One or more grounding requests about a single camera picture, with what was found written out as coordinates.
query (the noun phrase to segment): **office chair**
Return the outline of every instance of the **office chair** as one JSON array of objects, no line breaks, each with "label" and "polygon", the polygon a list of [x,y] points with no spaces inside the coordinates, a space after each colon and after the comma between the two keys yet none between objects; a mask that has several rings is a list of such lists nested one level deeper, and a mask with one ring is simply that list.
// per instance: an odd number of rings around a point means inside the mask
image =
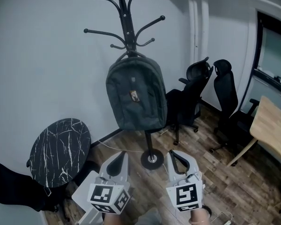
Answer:
[{"label": "office chair", "polygon": [[233,148],[234,156],[236,156],[238,153],[236,145],[246,146],[253,138],[250,135],[250,127],[254,120],[251,115],[259,105],[259,101],[250,100],[252,107],[248,113],[238,110],[232,114],[238,106],[234,76],[231,71],[232,66],[227,60],[218,60],[214,63],[214,67],[217,74],[214,80],[214,89],[222,108],[218,127],[214,129],[214,133],[218,136],[218,132],[221,132],[225,136],[226,142],[209,151],[214,153],[218,149],[229,146]]},{"label": "office chair", "polygon": [[210,68],[206,57],[204,60],[196,62],[187,69],[186,78],[180,78],[179,81],[185,84],[183,91],[173,89],[166,94],[168,103],[167,125],[176,131],[176,140],[174,145],[179,143],[179,125],[185,125],[194,128],[196,133],[199,129],[194,125],[194,120],[200,116],[199,101],[201,92],[205,88],[213,67]]}]

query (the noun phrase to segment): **wooden table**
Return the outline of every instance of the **wooden table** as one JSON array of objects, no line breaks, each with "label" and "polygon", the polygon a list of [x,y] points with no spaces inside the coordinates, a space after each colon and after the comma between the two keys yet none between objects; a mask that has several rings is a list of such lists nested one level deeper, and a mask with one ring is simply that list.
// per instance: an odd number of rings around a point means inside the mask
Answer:
[{"label": "wooden table", "polygon": [[263,142],[269,150],[281,157],[281,110],[265,96],[261,97],[250,134],[253,139],[227,167],[237,161],[256,141]]}]

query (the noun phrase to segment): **backpack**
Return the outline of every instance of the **backpack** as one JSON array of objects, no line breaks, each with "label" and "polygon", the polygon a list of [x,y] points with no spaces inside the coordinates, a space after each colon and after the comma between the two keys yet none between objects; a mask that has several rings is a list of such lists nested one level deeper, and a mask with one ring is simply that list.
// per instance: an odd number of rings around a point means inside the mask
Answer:
[{"label": "backpack", "polygon": [[[123,59],[128,53],[137,56]],[[165,126],[165,87],[161,69],[154,60],[127,51],[110,67],[106,89],[120,129],[153,130]]]}]

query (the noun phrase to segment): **white wire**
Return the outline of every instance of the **white wire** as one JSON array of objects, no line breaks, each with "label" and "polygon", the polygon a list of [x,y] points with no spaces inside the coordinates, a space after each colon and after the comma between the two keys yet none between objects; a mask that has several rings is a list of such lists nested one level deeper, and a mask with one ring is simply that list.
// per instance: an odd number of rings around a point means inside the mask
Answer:
[{"label": "white wire", "polygon": [[212,223],[213,221],[215,221],[220,215],[225,214],[225,213],[229,213],[231,215],[231,219],[230,222],[232,221],[233,215],[231,212],[221,212],[219,215],[217,215],[210,223]]},{"label": "white wire", "polygon": [[164,166],[165,171],[167,172],[167,174],[169,174],[167,168],[166,168],[165,165],[164,165],[164,163],[163,163],[163,166]]},{"label": "white wire", "polygon": [[161,136],[162,134],[166,133],[167,131],[168,131],[168,129],[167,129],[167,130],[165,130],[163,133],[161,133],[159,136]]},{"label": "white wire", "polygon": [[141,151],[131,151],[131,150],[123,150],[123,149],[117,149],[117,148],[112,148],[110,146],[107,146],[105,143],[101,142],[100,140],[98,140],[99,143],[103,144],[104,146],[108,147],[108,148],[111,148],[111,149],[114,149],[114,150],[119,150],[119,151],[126,151],[126,152],[141,152]]}]

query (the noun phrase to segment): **coat rack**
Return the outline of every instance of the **coat rack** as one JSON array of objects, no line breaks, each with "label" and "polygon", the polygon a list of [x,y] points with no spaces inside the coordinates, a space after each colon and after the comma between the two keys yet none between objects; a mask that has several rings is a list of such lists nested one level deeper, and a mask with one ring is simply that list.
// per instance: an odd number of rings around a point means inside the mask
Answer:
[{"label": "coat rack", "polygon": [[[117,49],[126,49],[128,51],[129,50],[136,51],[136,46],[143,47],[143,46],[146,46],[146,45],[155,41],[155,39],[152,38],[148,42],[140,45],[140,44],[137,43],[137,38],[139,37],[139,35],[142,31],[151,27],[155,23],[158,23],[158,22],[164,20],[165,16],[160,16],[156,20],[148,23],[146,26],[142,27],[135,35],[134,29],[133,29],[133,23],[132,23],[132,19],[131,19],[131,2],[132,2],[132,0],[129,0],[128,6],[126,5],[125,0],[118,0],[119,5],[117,5],[117,3],[113,0],[106,0],[106,1],[111,2],[116,7],[116,9],[118,10],[120,20],[121,20],[121,24],[122,24],[124,39],[121,38],[120,36],[118,36],[116,34],[113,34],[113,33],[110,33],[110,32],[102,32],[102,31],[85,29],[84,33],[96,33],[96,34],[113,36],[113,37],[119,39],[124,44],[124,47],[116,46],[114,44],[111,44],[111,47],[117,48]],[[135,54],[129,53],[128,56],[129,57],[135,56]]]},{"label": "coat rack", "polygon": [[[106,1],[111,2],[118,11],[118,14],[119,14],[120,20],[121,20],[122,29],[123,29],[124,39],[114,33],[97,31],[97,30],[85,29],[84,33],[102,34],[102,35],[108,35],[108,36],[117,38],[118,40],[120,40],[123,43],[124,47],[116,46],[114,44],[111,44],[111,47],[117,48],[117,49],[126,49],[128,57],[137,56],[136,53],[130,52],[130,51],[136,51],[136,46],[143,47],[143,46],[146,46],[155,41],[154,38],[151,38],[149,41],[147,41],[146,43],[144,43],[142,45],[137,43],[137,39],[138,39],[139,35],[141,34],[141,32],[143,32],[145,29],[151,27],[155,23],[163,21],[165,19],[165,16],[162,15],[159,18],[157,18],[156,20],[148,23],[146,26],[142,27],[135,35],[134,29],[133,29],[133,22],[131,19],[131,2],[132,2],[132,0],[129,0],[128,6],[127,6],[125,0],[118,0],[119,5],[113,0],[106,0]],[[153,170],[153,169],[156,169],[156,168],[162,166],[163,154],[159,150],[153,149],[151,132],[152,131],[145,131],[148,150],[143,153],[141,160],[142,160],[143,165],[148,164],[148,166],[145,166],[145,167]]]}]

